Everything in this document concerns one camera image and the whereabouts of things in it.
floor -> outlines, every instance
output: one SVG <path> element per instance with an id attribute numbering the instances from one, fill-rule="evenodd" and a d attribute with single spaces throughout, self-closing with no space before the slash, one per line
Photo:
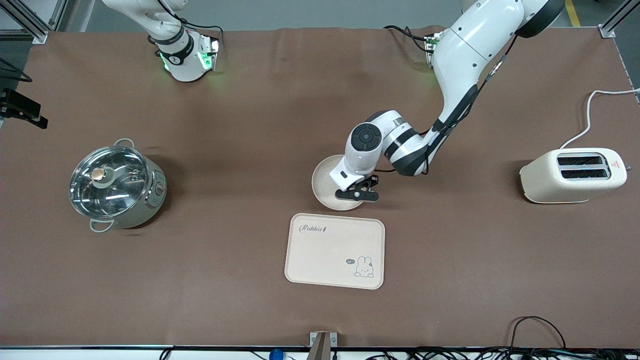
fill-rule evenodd
<path id="1" fill-rule="evenodd" d="M 553 26 L 596 26 L 622 0 L 567 2 L 573 3 L 575 8 L 573 20 L 565 10 Z M 460 4 L 452 0 L 190 0 L 180 16 L 196 24 L 219 25 L 228 31 L 303 27 L 382 28 L 389 24 L 421 28 L 431 24 L 450 26 L 460 16 Z M 101 0 L 77 0 L 74 6 L 70 6 L 69 17 L 67 31 L 142 31 L 132 20 L 109 9 Z M 639 31 L 640 10 L 632 12 L 616 29 L 616 43 L 636 86 L 640 86 Z M 22 67 L 30 47 L 26 42 L 0 41 L 0 56 Z M 16 84 L 16 81 L 0 79 L 0 86 L 15 88 Z"/>

yellow floor tape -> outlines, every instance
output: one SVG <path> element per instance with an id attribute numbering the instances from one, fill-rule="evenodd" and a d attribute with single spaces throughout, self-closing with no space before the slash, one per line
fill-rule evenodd
<path id="1" fill-rule="evenodd" d="M 580 26 L 580 20 L 578 20 L 578 14 L 575 13 L 575 7 L 572 0 L 564 0 L 566 11 L 569 13 L 569 20 L 571 20 L 571 26 Z"/>

blue object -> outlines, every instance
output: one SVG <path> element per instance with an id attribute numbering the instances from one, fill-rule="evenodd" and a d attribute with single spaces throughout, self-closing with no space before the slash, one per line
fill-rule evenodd
<path id="1" fill-rule="evenodd" d="M 284 353 L 279 348 L 275 348 L 269 353 L 269 360 L 284 360 Z"/>

pot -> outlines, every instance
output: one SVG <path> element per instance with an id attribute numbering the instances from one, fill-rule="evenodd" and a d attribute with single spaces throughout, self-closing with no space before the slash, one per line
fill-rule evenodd
<path id="1" fill-rule="evenodd" d="M 121 145 L 127 142 L 130 147 Z M 89 228 L 95 233 L 145 223 L 166 197 L 164 173 L 127 138 L 97 149 L 80 161 L 69 188 L 71 205 L 90 218 Z"/>

white toaster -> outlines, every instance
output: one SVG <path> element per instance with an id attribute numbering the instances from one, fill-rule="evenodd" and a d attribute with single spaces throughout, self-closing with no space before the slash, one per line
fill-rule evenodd
<path id="1" fill-rule="evenodd" d="M 617 152 L 601 147 L 559 149 L 520 169 L 527 199 L 539 204 L 585 202 L 620 187 L 627 170 Z"/>

